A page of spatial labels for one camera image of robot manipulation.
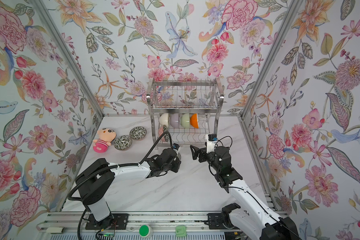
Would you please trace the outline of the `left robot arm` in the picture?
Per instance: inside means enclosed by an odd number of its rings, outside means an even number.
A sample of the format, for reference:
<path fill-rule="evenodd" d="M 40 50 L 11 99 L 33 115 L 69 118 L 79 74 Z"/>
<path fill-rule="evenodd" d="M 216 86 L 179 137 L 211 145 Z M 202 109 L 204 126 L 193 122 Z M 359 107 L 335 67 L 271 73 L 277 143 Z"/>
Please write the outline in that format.
<path fill-rule="evenodd" d="M 99 225 L 112 218 L 111 210 L 105 199 L 110 186 L 117 182 L 134 179 L 161 177 L 168 172 L 177 173 L 180 169 L 180 145 L 164 149 L 160 155 L 146 158 L 141 163 L 111 164 L 106 159 L 96 160 L 79 176 L 76 187 L 69 193 L 69 200 L 74 201 L 73 194 L 78 191 L 80 201 L 91 213 Z"/>

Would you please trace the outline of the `purple bowl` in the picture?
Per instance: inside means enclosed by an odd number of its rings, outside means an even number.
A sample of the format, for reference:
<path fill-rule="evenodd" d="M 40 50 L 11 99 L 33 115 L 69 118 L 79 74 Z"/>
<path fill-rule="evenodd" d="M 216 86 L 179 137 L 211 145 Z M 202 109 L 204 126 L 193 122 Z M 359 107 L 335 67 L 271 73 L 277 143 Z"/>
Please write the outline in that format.
<path fill-rule="evenodd" d="M 170 114 L 170 126 L 174 129 L 180 127 L 180 115 L 178 113 Z"/>

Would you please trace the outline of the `orange white bowl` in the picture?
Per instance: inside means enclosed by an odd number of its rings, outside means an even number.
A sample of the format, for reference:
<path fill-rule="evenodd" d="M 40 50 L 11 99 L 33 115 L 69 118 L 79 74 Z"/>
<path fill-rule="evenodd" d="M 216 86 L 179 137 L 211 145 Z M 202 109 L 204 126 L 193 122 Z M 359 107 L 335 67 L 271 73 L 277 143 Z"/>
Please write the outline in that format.
<path fill-rule="evenodd" d="M 195 128 L 195 129 L 199 129 L 199 118 L 198 118 L 198 114 L 193 114 L 190 117 L 190 125 Z"/>

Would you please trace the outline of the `green bowl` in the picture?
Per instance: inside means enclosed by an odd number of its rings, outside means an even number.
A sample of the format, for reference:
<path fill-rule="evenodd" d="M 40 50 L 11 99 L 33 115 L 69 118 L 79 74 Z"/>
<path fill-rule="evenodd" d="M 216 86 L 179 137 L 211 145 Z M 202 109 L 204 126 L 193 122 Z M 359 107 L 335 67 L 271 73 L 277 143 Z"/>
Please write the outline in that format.
<path fill-rule="evenodd" d="M 189 113 L 182 114 L 180 117 L 180 124 L 184 129 L 190 128 L 190 115 Z"/>

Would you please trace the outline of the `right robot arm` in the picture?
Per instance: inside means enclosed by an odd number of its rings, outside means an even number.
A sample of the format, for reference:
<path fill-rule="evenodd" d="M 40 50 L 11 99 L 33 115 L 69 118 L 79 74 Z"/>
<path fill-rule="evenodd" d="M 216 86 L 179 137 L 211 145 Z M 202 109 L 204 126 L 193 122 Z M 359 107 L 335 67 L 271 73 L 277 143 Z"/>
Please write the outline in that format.
<path fill-rule="evenodd" d="M 190 146 L 192 158 L 207 162 L 215 170 L 218 185 L 236 202 L 222 208 L 222 224 L 238 228 L 251 240 L 299 240 L 296 224 L 289 217 L 283 218 L 264 203 L 232 167 L 228 147 L 212 144 L 211 147 Z"/>

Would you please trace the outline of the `cream bowl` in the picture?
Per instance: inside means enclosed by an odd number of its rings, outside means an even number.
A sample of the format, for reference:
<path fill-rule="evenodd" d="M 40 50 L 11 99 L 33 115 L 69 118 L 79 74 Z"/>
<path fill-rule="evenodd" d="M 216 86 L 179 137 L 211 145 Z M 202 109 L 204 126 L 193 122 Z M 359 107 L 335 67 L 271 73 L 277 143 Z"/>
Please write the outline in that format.
<path fill-rule="evenodd" d="M 159 118 L 159 123 L 161 126 L 166 126 L 169 128 L 170 115 L 168 113 L 164 113 Z"/>

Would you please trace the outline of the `patterned bowl front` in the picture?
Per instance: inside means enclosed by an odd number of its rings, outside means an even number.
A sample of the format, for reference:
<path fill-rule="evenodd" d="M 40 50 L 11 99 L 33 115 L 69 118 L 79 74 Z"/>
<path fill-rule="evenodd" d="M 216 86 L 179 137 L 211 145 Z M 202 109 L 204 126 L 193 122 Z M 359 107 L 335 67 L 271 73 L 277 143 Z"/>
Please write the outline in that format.
<path fill-rule="evenodd" d="M 169 131 L 169 128 L 167 125 L 162 125 L 160 128 L 159 128 L 159 136 L 162 136 L 160 141 L 163 142 L 163 143 L 168 143 L 170 141 L 170 137 L 168 134 L 165 134 L 165 132 L 168 132 Z"/>

